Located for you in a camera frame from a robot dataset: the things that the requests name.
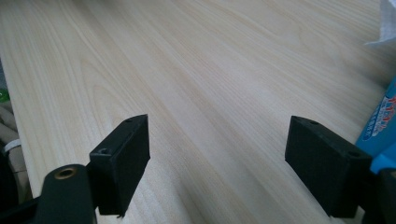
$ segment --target light wood grain surface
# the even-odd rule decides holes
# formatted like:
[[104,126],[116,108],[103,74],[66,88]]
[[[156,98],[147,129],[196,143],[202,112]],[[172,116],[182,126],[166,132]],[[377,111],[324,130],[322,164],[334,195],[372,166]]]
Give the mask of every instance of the light wood grain surface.
[[327,217],[284,153],[291,115],[357,139],[396,72],[378,34],[371,0],[2,0],[33,193],[148,114],[127,216],[99,223],[360,223]]

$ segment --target wooden table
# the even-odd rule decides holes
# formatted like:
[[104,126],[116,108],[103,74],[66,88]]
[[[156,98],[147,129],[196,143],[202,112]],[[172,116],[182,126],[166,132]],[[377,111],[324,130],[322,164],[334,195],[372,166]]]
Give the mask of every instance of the wooden table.
[[379,2],[0,2],[0,53],[33,194],[149,115],[127,216],[99,223],[360,223],[327,217],[284,161],[291,115],[354,142],[395,74]]

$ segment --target black clamp jaw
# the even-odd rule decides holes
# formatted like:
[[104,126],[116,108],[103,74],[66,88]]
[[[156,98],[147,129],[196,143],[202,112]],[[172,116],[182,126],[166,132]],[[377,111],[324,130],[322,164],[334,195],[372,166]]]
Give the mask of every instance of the black clamp jaw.
[[396,169],[374,175],[370,155],[323,125],[291,117],[285,158],[328,216],[361,206],[363,224],[396,223]]
[[91,153],[87,166],[50,172],[41,196],[0,214],[0,223],[96,223],[123,217],[149,162],[148,116],[126,119]]

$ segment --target blue package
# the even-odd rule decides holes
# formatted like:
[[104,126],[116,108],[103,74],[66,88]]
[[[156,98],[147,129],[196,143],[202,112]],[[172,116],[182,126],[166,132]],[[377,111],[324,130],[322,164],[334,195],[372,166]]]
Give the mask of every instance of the blue package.
[[374,159],[371,170],[377,174],[383,168],[396,168],[396,78],[379,106],[367,122],[356,146]]

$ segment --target green object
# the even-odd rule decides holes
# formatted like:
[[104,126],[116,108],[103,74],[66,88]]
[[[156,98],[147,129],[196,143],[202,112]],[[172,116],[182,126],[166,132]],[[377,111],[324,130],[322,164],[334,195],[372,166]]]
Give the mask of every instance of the green object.
[[9,94],[8,90],[6,89],[0,89],[0,103],[4,103],[9,101]]

